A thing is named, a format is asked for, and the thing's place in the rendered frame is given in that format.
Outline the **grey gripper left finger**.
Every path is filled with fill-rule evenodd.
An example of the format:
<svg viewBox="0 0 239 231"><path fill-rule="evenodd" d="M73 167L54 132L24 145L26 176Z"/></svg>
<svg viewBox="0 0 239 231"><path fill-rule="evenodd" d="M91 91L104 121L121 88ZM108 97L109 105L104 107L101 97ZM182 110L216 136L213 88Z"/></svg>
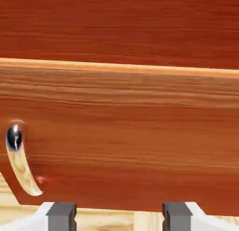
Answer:
<svg viewBox="0 0 239 231"><path fill-rule="evenodd" d="M28 217L0 225L0 231L76 231L76 203L44 202Z"/></svg>

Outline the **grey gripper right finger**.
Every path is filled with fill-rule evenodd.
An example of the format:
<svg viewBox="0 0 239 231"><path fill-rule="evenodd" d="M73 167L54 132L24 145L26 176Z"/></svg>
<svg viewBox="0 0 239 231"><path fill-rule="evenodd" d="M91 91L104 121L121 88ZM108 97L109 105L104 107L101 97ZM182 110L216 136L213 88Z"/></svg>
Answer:
<svg viewBox="0 0 239 231"><path fill-rule="evenodd" d="M204 213L196 202L162 204L162 231L239 231L239 226Z"/></svg>

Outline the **red-brown wooden cabinet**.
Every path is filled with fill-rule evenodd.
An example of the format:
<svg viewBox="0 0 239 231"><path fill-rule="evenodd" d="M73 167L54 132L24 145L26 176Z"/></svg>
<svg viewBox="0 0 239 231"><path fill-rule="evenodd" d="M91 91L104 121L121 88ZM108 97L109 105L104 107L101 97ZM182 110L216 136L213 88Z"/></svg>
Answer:
<svg viewBox="0 0 239 231"><path fill-rule="evenodd" d="M99 71L135 74L180 75L195 77L239 78L239 69L162 66L128 63L98 63L62 60L42 60L0 57L0 68L30 68L46 70Z"/></svg>

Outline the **plain red-brown door front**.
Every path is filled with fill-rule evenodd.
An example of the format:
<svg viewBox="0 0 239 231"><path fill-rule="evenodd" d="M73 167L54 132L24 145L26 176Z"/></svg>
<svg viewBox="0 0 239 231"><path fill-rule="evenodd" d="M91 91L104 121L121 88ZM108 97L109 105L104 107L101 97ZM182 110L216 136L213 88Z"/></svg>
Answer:
<svg viewBox="0 0 239 231"><path fill-rule="evenodd" d="M0 57L239 69L239 0L0 0Z"/></svg>

